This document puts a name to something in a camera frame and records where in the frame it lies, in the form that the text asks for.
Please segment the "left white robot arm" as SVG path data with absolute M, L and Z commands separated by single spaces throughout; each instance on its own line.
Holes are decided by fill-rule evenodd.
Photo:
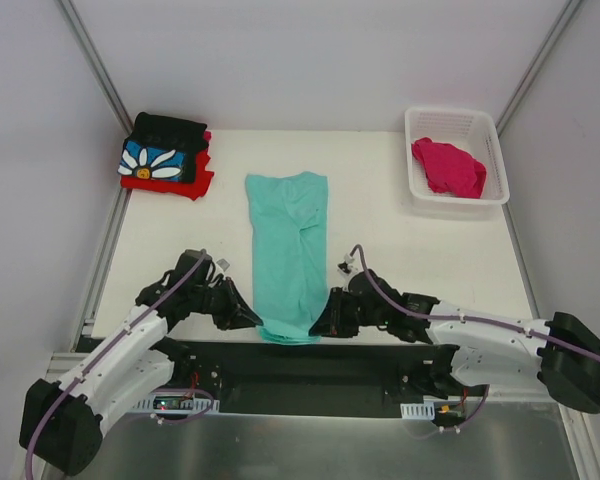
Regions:
M 36 459 L 69 476 L 80 473 L 136 403 L 163 385 L 184 387 L 190 354 L 168 335 L 191 314 L 211 316 L 220 330 L 261 325 L 233 280 L 215 267 L 205 250 L 184 251 L 174 268 L 140 291 L 127 317 L 88 356 L 57 380 L 29 387 L 19 434 L 25 478 L 35 478 Z

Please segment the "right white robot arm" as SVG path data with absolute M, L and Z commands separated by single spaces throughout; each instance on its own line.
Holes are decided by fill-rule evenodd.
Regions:
M 489 317 L 436 297 L 401 293 L 369 272 L 332 289 L 310 333 L 352 338 L 363 327 L 433 347 L 432 359 L 407 375 L 421 395 L 447 398 L 486 386 L 544 388 L 568 408 L 600 413 L 600 339 L 573 315 Z

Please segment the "white plastic basket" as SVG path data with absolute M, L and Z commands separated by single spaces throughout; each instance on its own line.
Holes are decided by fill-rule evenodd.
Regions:
M 404 128 L 409 189 L 416 208 L 452 215 L 476 215 L 508 202 L 506 169 L 496 127 L 489 114 L 448 106 L 414 106 L 404 113 Z M 429 188 L 425 171 L 411 151 L 412 143 L 424 137 L 451 144 L 486 167 L 486 182 L 480 198 L 435 193 Z

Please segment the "teal t shirt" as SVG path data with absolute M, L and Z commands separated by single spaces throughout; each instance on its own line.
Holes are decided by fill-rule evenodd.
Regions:
M 329 295 L 328 180 L 311 172 L 283 178 L 250 174 L 245 187 L 258 331 L 272 343 L 315 343 L 310 329 Z

